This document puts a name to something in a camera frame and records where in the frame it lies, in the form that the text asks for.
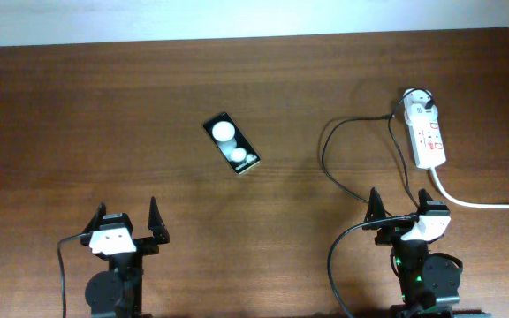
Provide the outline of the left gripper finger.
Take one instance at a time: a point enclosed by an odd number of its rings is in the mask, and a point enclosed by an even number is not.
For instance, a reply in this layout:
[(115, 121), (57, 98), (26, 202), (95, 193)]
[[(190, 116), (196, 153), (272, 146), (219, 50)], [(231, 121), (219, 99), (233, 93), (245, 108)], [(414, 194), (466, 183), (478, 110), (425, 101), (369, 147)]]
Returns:
[(99, 228), (99, 226), (103, 220), (103, 217), (105, 215), (106, 215), (106, 206), (104, 203), (100, 203), (94, 216), (92, 217), (92, 219), (89, 221), (89, 223), (83, 230), (83, 233), (90, 233), (92, 231), (96, 231)]
[(148, 229), (152, 232), (153, 238), (157, 244), (168, 244), (170, 242), (170, 234), (160, 216), (154, 196), (151, 197), (149, 204)]

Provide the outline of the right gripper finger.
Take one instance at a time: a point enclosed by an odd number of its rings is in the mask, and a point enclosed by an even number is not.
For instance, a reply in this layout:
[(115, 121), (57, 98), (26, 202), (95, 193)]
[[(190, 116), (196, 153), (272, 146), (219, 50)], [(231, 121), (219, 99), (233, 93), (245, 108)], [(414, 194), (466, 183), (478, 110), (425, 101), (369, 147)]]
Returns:
[(419, 195), (419, 207), (418, 212), (428, 212), (432, 210), (432, 198), (426, 189), (421, 189), (418, 192)]
[(366, 225), (363, 227), (364, 230), (380, 230), (388, 228), (390, 222), (387, 221), (389, 213), (384, 208), (384, 204), (380, 197), (379, 192), (373, 187), (370, 190), (368, 199), (368, 209), (364, 218), (365, 223), (376, 221), (374, 224)]

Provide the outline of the white power strip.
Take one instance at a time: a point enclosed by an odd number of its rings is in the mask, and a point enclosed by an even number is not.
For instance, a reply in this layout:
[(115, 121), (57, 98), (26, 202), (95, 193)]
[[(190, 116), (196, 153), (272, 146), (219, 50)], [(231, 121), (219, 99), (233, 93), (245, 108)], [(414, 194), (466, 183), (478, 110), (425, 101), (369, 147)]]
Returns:
[(415, 165), (418, 168), (430, 170), (445, 163), (446, 155), (438, 118), (435, 122), (407, 126), (414, 151)]

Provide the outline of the black smartphone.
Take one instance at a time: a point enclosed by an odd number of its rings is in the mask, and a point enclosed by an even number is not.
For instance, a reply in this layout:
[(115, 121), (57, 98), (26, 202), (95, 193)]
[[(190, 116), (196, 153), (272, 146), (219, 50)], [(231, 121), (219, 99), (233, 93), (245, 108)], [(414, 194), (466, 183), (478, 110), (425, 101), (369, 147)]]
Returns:
[(243, 175), (260, 163), (261, 157), (227, 112), (208, 119), (202, 128), (235, 174)]

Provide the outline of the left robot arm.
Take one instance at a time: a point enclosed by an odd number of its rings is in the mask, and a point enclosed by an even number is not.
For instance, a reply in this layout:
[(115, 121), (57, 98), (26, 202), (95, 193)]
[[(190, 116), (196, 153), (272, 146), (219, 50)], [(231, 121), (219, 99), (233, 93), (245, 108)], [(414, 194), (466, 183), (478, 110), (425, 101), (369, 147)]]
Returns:
[(170, 242), (170, 234), (160, 216), (155, 198), (150, 199), (148, 229), (151, 235), (134, 238), (133, 225), (126, 213), (109, 214), (100, 204), (83, 230), (83, 246), (108, 262), (108, 268), (87, 283), (85, 299), (94, 318), (142, 318), (143, 258), (159, 253)]

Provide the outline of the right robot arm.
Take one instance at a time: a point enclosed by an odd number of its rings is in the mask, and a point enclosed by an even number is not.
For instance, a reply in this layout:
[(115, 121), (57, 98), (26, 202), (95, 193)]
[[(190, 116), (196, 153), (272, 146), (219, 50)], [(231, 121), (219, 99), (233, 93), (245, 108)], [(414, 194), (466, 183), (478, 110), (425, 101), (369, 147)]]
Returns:
[(399, 280), (403, 303), (390, 308), (392, 317), (452, 317), (460, 301), (463, 263), (429, 244), (444, 236), (450, 210), (421, 189), (420, 204), (410, 215), (389, 217), (378, 191), (370, 190), (366, 231), (375, 231), (375, 244), (391, 247), (391, 266)]

